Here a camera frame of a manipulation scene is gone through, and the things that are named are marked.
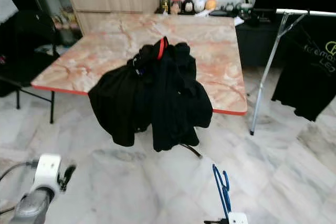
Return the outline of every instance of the red strap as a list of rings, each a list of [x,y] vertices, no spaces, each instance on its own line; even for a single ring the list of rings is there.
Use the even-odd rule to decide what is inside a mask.
[[[164,39],[162,38],[160,41],[160,51],[159,51],[159,55],[158,55],[158,60],[161,60],[162,56],[163,56],[163,49],[164,49]]]

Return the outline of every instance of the white cloth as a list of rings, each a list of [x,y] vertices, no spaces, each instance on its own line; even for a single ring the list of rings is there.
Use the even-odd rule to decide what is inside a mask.
[[[12,0],[0,0],[0,24],[8,20],[18,11]]]

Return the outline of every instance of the cabinet drawer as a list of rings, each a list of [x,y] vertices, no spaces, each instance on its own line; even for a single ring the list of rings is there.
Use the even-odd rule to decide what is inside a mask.
[[[77,11],[109,12],[111,11],[109,0],[72,0]]]
[[[77,13],[77,19],[79,20],[82,33],[88,34],[94,30],[102,20],[104,20],[108,13]]]

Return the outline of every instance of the black cable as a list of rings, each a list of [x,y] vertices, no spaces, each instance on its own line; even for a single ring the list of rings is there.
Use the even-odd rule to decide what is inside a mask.
[[[15,207],[11,207],[11,208],[7,208],[5,210],[1,210],[0,211],[0,215],[3,215],[3,214],[5,214],[7,212],[10,212],[10,211],[13,211],[14,209],[15,209]]]
[[[23,162],[23,163],[19,163],[16,165],[13,165],[11,168],[9,168],[7,171],[5,171],[1,176],[0,176],[0,181],[12,170],[14,170],[15,168],[18,168],[20,166],[28,166],[28,165],[32,165],[31,162]]]

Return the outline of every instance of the orange ball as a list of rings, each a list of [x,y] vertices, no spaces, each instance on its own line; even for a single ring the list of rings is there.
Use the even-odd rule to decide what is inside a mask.
[[[216,6],[217,6],[216,0],[207,0],[205,4],[205,9],[207,10],[215,9]]]

